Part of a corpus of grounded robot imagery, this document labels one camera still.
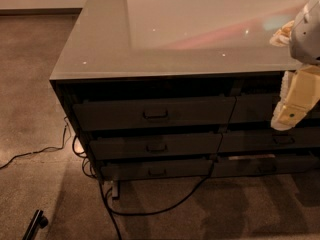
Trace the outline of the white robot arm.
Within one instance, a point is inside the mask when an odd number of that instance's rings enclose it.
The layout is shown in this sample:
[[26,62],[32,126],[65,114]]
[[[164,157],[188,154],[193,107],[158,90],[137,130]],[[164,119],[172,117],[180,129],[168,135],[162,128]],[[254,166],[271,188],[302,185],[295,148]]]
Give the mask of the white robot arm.
[[302,63],[298,70],[284,73],[271,119],[273,129],[286,131],[320,101],[320,0],[309,0],[293,21],[273,34],[270,44],[287,46],[291,57]]

